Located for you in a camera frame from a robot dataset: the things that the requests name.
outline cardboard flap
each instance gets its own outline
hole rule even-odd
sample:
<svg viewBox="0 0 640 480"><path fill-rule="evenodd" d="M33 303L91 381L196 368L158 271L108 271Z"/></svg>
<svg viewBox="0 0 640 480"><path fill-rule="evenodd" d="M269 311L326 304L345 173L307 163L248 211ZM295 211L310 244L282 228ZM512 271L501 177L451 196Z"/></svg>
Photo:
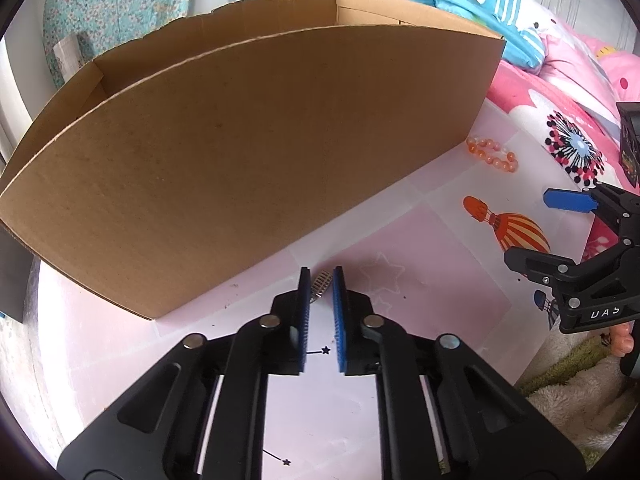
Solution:
<svg viewBox="0 0 640 480"><path fill-rule="evenodd" d="M381 16L366 10L348 9L346 7L338 8L338 23L340 25L400 25L400 21L388 16Z"/></svg>
<svg viewBox="0 0 640 480"><path fill-rule="evenodd" d="M217 49L71 124L0 216L76 282L162 316L462 142L503 46L372 25Z"/></svg>
<svg viewBox="0 0 640 480"><path fill-rule="evenodd" d="M411 25L458 30L460 32L479 34L480 36L487 36L489 38L501 38L500 34L476 22L472 22L451 12L416 2L410 2L409 0L336 0L336 2L338 5L338 24L340 25L350 24L348 22L343 23L341 17L352 15L351 13L344 12L345 9L351 9L376 14L378 16L386 16L387 18Z"/></svg>
<svg viewBox="0 0 640 480"><path fill-rule="evenodd" d="M18 172L68 124L95 107L106 97L100 82L102 72L92 63L74 75L73 85L64 85L53 97L54 106L47 104L33 121L9 159L0 176L0 192L4 191Z"/></svg>
<svg viewBox="0 0 640 480"><path fill-rule="evenodd" d="M258 36L335 25L335 0L241 0L210 14L180 18L98 56L113 95L185 59Z"/></svg>

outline black object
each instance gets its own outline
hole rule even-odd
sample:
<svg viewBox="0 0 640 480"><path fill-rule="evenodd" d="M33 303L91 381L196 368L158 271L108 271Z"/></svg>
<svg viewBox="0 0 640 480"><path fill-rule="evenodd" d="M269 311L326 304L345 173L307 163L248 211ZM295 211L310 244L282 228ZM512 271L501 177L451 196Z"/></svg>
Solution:
<svg viewBox="0 0 640 480"><path fill-rule="evenodd" d="M276 296L235 335L188 335L62 452L66 480L195 480L216 385L224 374L202 479L259 480L268 374L298 375L311 280Z"/></svg>
<svg viewBox="0 0 640 480"><path fill-rule="evenodd" d="M582 192L547 189L550 207L593 212L617 236L618 243L576 264L555 254L509 248L504 262L531 282L551 287L562 333L583 332L640 318L640 196L597 183ZM640 322L632 335L638 342L620 363L626 375L640 377Z"/></svg>
<svg viewBox="0 0 640 480"><path fill-rule="evenodd" d="M2 480L64 480L24 433L0 395L0 478Z"/></svg>
<svg viewBox="0 0 640 480"><path fill-rule="evenodd" d="M22 322L31 267L39 260L0 226L0 312Z"/></svg>
<svg viewBox="0 0 640 480"><path fill-rule="evenodd" d="M268 374L303 371L310 279L274 298L235 335L191 334L62 453L66 480L258 480ZM373 313L334 271L338 360L376 377L383 480L574 480L580 452L489 365L451 334L409 335ZM202 475L196 474L216 384ZM450 471L442 475L422 379L434 393Z"/></svg>
<svg viewBox="0 0 640 480"><path fill-rule="evenodd" d="M374 314L368 296L334 271L347 375L375 374L383 480L577 479L580 452L497 372L452 334L409 335ZM441 475L420 377L434 393L450 472Z"/></svg>
<svg viewBox="0 0 640 480"><path fill-rule="evenodd" d="M640 168L640 103L616 103L620 113L619 163L631 186L638 184Z"/></svg>

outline pink bedsheet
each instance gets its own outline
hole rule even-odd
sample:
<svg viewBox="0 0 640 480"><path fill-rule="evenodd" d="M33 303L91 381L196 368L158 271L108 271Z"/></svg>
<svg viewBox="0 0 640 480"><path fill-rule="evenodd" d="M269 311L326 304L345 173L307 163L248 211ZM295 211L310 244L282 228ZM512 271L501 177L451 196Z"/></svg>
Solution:
<svg viewBox="0 0 640 480"><path fill-rule="evenodd" d="M501 61L487 98L507 113L520 129L535 137L565 170L574 169L573 162L576 156L580 156L577 153L580 150L573 149L568 142L560 150L555 149L553 142L558 138L558 130L565 134L563 139L568 136L574 143L581 142L586 146L587 149L581 153L589 151L590 154L579 160L583 164L591 163L591 167L596 168L596 175L593 171L584 171L585 166L578 168L577 172L567 171L567 179L577 189L592 186L595 176L602 182L634 191L618 163L616 143L581 107L554 86ZM616 241L616 235L596 218L583 259L595 256Z"/></svg>

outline pink table surface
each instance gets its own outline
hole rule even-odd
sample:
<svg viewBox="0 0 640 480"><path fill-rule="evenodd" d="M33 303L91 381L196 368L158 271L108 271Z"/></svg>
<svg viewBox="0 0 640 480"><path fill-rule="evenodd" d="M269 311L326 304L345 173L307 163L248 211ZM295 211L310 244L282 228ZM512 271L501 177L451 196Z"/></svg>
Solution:
<svg viewBox="0 0 640 480"><path fill-rule="evenodd" d="M426 119L425 131L428 132ZM520 155L515 174L495 170L461 144L284 250L161 319L129 314L42 264L39 344L47 390L71 441L186 334L215 338L267 312L275 294L296 287L301 266L315 274L342 265L350 288L409 332L460 335L510 381L545 338L536 286L502 263L492 229L462 209L462 197L495 212L535 218L553 252L579 261L590 215L548 210L547 187L572 188L562 168L501 110L485 102L473 134ZM270 381L263 478L380 477L372 378L345 378L335 361L330 294L311 309L310 355L299 378Z"/></svg>

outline cartoon pillowcase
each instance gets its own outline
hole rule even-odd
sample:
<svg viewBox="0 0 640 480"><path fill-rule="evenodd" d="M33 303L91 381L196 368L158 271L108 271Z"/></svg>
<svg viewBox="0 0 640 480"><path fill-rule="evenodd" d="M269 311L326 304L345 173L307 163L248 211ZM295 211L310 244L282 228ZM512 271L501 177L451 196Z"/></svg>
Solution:
<svg viewBox="0 0 640 480"><path fill-rule="evenodd" d="M640 57L603 41L580 36L607 73L618 101L640 102Z"/></svg>
<svg viewBox="0 0 640 480"><path fill-rule="evenodd" d="M606 72L575 31L533 0L522 0L516 25L530 23L545 44L543 80L564 92L614 139L620 139L617 95Z"/></svg>

